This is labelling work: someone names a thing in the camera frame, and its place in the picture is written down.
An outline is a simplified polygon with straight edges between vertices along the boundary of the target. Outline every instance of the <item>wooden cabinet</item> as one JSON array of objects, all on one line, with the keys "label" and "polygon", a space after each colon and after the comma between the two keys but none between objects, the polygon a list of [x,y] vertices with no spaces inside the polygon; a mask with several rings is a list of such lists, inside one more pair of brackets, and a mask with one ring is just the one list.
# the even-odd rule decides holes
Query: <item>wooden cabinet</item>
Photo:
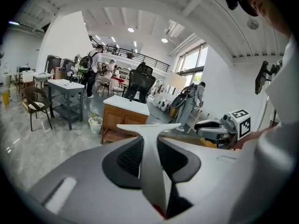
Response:
[{"label": "wooden cabinet", "polygon": [[102,143],[103,140],[116,142],[136,136],[136,133],[119,129],[118,127],[116,127],[116,125],[144,125],[147,119],[147,115],[105,104],[102,126]]}]

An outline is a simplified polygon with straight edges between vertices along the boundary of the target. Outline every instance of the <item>bottle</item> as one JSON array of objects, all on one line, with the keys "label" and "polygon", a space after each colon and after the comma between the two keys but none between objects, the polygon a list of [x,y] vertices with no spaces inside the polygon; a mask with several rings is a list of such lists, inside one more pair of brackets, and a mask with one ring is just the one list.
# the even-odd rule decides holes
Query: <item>bottle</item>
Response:
[{"label": "bottle", "polygon": [[52,70],[51,70],[51,74],[50,74],[51,76],[50,76],[50,80],[53,80],[53,78],[54,78],[54,68],[52,68]]}]

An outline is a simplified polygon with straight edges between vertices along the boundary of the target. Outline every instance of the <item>lamp shade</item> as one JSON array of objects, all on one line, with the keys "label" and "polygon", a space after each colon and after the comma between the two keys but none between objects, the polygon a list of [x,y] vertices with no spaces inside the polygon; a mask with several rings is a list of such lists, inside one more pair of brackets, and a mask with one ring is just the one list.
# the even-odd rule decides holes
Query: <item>lamp shade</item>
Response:
[{"label": "lamp shade", "polygon": [[176,73],[170,72],[167,76],[167,84],[181,91],[185,87],[186,79]]}]

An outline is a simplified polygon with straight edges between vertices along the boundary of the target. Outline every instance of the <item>hair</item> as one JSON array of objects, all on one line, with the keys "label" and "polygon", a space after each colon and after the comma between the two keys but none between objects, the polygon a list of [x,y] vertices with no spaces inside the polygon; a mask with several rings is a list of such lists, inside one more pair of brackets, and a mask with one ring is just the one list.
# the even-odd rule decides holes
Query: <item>hair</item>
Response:
[{"label": "hair", "polygon": [[204,83],[203,81],[200,82],[200,85],[202,85],[203,87],[206,87],[206,83]]},{"label": "hair", "polygon": [[100,48],[102,48],[102,50],[104,49],[102,45],[97,45],[96,49],[100,49]]}]

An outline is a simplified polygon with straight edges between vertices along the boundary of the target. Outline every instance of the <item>ceiling light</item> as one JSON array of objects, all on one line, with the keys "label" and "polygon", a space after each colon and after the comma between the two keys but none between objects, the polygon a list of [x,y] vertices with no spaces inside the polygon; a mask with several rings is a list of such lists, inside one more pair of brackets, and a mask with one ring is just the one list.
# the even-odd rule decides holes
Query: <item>ceiling light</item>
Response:
[{"label": "ceiling light", "polygon": [[19,23],[18,23],[18,22],[15,22],[15,21],[9,21],[8,23],[9,23],[9,24],[14,24],[14,25],[19,25]]}]

